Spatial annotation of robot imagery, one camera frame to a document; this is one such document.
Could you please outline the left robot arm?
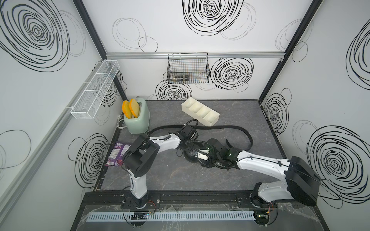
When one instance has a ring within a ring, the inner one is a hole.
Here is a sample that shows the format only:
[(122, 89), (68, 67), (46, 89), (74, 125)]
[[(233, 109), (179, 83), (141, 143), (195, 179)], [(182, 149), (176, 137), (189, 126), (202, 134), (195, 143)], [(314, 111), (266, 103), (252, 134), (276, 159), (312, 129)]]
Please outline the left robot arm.
[(123, 156), (123, 166), (130, 176), (130, 197), (138, 208), (148, 201), (146, 174), (157, 155), (167, 150), (185, 149), (185, 142), (196, 136), (196, 125), (168, 125), (141, 134)]

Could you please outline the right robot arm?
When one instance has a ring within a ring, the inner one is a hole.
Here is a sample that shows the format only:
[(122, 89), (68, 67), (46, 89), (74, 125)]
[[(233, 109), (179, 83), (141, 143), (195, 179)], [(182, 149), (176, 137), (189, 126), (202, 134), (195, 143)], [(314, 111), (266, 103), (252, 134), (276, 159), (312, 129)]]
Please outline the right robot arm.
[(321, 179), (299, 157), (264, 157), (232, 146), (225, 147), (216, 139), (203, 145), (197, 157), (218, 168), (250, 170), (276, 179), (275, 182), (256, 183), (250, 194), (250, 202), (255, 207), (281, 200), (295, 200), (310, 207), (317, 204)]

